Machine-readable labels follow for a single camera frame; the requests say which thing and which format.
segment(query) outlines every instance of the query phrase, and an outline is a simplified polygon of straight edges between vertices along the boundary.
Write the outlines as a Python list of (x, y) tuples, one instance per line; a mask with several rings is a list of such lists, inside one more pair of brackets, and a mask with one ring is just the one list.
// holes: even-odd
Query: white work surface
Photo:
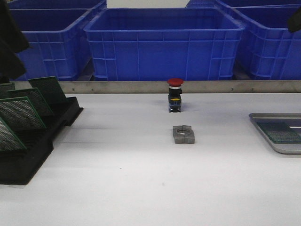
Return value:
[(299, 113), (301, 94), (183, 94), (182, 113), (167, 94), (75, 96), (84, 111), (31, 182), (0, 185), (1, 226), (301, 225), (301, 156), (248, 116)]

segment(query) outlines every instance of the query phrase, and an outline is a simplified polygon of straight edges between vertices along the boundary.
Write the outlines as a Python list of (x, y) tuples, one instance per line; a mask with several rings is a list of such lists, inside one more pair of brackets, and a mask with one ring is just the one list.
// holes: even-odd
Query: black plastic holder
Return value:
[(71, 126), (83, 110), (76, 97), (69, 97), (67, 103), (50, 107), (55, 115), (42, 117), (47, 129), (16, 133), (27, 150), (0, 157), (0, 184), (28, 184), (52, 152), (52, 141), (64, 126)]

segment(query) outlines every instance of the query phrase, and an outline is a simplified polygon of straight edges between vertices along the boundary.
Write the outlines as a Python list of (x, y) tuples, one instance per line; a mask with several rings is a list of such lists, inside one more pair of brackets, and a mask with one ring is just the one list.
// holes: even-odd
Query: stainless steel tray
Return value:
[(282, 154), (301, 154), (301, 143), (279, 144), (275, 143), (260, 128), (258, 123), (285, 123), (297, 134), (301, 135), (301, 113), (252, 113), (249, 115), (251, 122), (260, 131), (272, 148)]

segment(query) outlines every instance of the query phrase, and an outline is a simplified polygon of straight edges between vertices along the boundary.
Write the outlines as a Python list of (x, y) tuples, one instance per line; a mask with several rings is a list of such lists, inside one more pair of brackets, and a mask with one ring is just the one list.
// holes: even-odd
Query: blue plastic crate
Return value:
[(96, 80), (231, 80), (244, 28), (214, 8), (107, 9), (86, 27)]
[(106, 0), (15, 0), (10, 9), (90, 9), (96, 15), (106, 8)]
[(253, 79), (301, 79), (301, 31), (290, 33), (286, 24), (297, 9), (233, 9), (233, 16), (246, 27), (237, 61)]
[(301, 6), (301, 0), (214, 0), (215, 6), (226, 13), (236, 7), (294, 7)]
[(47, 76), (76, 80), (91, 58), (83, 31), (91, 20), (91, 11), (14, 9), (11, 14), (31, 46), (18, 53), (27, 72), (17, 81)]
[(213, 8), (214, 0), (190, 0), (186, 8)]

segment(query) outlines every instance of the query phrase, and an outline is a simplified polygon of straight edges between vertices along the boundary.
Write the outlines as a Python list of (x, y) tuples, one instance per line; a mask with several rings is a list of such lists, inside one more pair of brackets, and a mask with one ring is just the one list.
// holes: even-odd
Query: green mesh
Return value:
[(32, 87), (39, 89), (49, 105), (68, 102), (56, 77), (29, 79), (28, 81)]
[(0, 152), (23, 149), (24, 144), (0, 117)]
[(257, 124), (275, 144), (301, 143), (300, 135), (284, 122), (258, 122)]
[(9, 97), (28, 97), (39, 116), (50, 116), (53, 112), (38, 88), (8, 91)]
[(28, 97), (1, 99), (0, 116), (13, 131), (46, 128)]
[(4, 83), (0, 84), (0, 99), (9, 98), (7, 91), (14, 90), (15, 84), (14, 83)]

